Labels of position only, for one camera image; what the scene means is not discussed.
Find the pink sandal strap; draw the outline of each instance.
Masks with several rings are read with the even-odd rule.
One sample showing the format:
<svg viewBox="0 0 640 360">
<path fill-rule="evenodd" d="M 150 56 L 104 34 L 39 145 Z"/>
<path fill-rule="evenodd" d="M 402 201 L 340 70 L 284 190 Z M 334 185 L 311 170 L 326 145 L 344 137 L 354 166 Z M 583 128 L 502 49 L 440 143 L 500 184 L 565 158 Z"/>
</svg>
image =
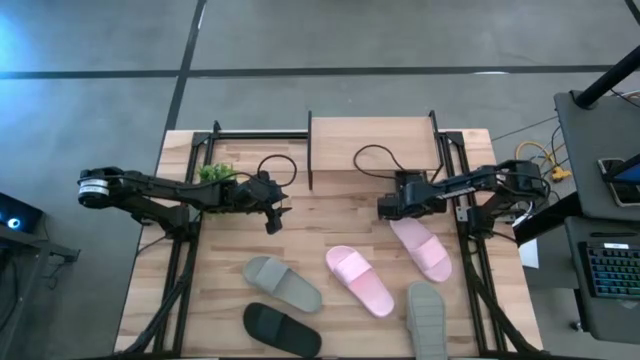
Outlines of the pink sandal strap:
<svg viewBox="0 0 640 360">
<path fill-rule="evenodd" d="M 354 252 L 342 259 L 333 269 L 333 273 L 341 283 L 348 285 L 369 269 L 371 265 L 367 260 L 359 252 Z"/>
<path fill-rule="evenodd" d="M 409 253 L 413 261 L 415 261 L 422 271 L 433 268 L 447 257 L 447 250 L 445 250 L 444 246 L 442 246 L 435 236 L 418 248 L 410 250 Z"/>
</svg>

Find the black floor stripe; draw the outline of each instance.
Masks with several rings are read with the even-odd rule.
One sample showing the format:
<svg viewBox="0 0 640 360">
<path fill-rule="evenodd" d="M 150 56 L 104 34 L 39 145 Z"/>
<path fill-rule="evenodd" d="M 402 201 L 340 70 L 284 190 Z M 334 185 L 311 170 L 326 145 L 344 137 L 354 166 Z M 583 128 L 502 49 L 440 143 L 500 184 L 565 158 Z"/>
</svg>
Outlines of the black floor stripe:
<svg viewBox="0 0 640 360">
<path fill-rule="evenodd" d="M 243 78 L 287 76 L 455 75 L 477 73 L 544 74 L 606 72 L 613 65 L 545 66 L 430 66 L 191 70 L 192 78 Z"/>
<path fill-rule="evenodd" d="M 627 4 L 627 7 L 631 11 L 631 14 L 633 15 L 633 17 L 636 19 L 636 22 L 638 23 L 638 25 L 640 25 L 640 11 L 638 10 L 638 6 L 636 5 L 635 1 L 624 0 L 624 2 Z"/>
<path fill-rule="evenodd" d="M 252 78 L 295 76 L 384 76 L 384 75 L 464 75 L 477 73 L 559 74 L 600 73 L 613 65 L 544 65 L 544 66 L 417 66 L 417 67 L 328 67 L 328 68 L 271 68 L 271 69 L 199 69 L 189 70 L 195 42 L 185 51 L 183 67 L 187 70 L 116 70 L 116 71 L 35 71 L 0 72 L 0 80 L 11 79 L 135 79 L 178 78 L 184 87 L 188 78 Z"/>
<path fill-rule="evenodd" d="M 189 30 L 189 39 L 187 40 L 187 46 L 185 47 L 184 55 L 182 56 L 180 75 L 176 81 L 176 87 L 173 91 L 173 97 L 171 98 L 171 105 L 169 106 L 169 114 L 167 115 L 167 121 L 164 125 L 165 132 L 167 130 L 175 130 L 178 122 L 178 114 L 180 113 L 180 106 L 182 105 L 182 97 L 184 96 L 184 90 L 187 86 L 189 69 L 191 68 L 191 61 L 193 60 L 193 53 L 195 52 L 198 33 L 200 32 L 200 20 L 202 19 L 206 4 L 207 0 L 198 0 L 196 11 L 193 14 L 191 30 Z"/>
<path fill-rule="evenodd" d="M 172 78 L 179 74 L 179 70 L 0 71 L 0 80 Z"/>
</svg>

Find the black slide sandal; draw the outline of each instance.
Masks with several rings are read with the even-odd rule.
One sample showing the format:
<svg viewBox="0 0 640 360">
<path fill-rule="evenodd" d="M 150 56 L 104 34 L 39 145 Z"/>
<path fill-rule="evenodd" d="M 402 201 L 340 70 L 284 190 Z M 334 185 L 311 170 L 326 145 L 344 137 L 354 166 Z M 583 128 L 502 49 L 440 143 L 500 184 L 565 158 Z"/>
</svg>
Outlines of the black slide sandal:
<svg viewBox="0 0 640 360">
<path fill-rule="evenodd" d="M 243 321 L 252 338 L 276 349 L 305 358 L 315 357 L 320 352 L 320 334 L 267 305 L 249 304 L 244 309 Z"/>
</svg>

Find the white paper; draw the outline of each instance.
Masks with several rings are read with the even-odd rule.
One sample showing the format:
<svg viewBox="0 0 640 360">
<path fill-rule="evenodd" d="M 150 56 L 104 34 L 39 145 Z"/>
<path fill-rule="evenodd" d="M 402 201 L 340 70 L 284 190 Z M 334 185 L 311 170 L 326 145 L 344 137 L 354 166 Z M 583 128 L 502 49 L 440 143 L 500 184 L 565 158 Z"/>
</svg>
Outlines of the white paper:
<svg viewBox="0 0 640 360">
<path fill-rule="evenodd" d="M 527 215 L 528 214 L 525 214 L 517 218 L 516 221 L 513 222 L 513 226 L 520 224 Z M 533 239 L 520 245 L 518 251 L 520 252 L 520 261 L 523 266 L 534 269 L 540 268 L 540 262 L 538 261 L 538 239 Z"/>
</svg>

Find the slide sandal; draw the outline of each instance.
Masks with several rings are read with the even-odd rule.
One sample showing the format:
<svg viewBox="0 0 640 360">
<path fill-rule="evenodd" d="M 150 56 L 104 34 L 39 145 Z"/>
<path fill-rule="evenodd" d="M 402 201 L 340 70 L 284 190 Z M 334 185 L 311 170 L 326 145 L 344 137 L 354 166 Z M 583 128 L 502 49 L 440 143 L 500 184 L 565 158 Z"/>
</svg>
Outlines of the slide sandal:
<svg viewBox="0 0 640 360">
<path fill-rule="evenodd" d="M 412 218 L 390 221 L 389 224 L 424 276 L 436 282 L 443 282 L 451 276 L 453 267 L 447 250 L 424 225 Z"/>
<path fill-rule="evenodd" d="M 416 360 L 447 360 L 444 301 L 428 282 L 415 282 L 407 291 L 407 329 Z"/>
<path fill-rule="evenodd" d="M 348 246 L 327 251 L 327 266 L 374 316 L 385 317 L 393 310 L 391 294 L 369 262 Z"/>
<path fill-rule="evenodd" d="M 320 352 L 322 338 L 318 332 L 267 305 L 247 305 L 243 322 L 252 338 L 276 349 L 305 358 Z"/>
<path fill-rule="evenodd" d="M 244 266 L 243 275 L 249 284 L 302 311 L 317 312 L 322 307 L 320 291 L 275 258 L 254 257 Z"/>
</svg>

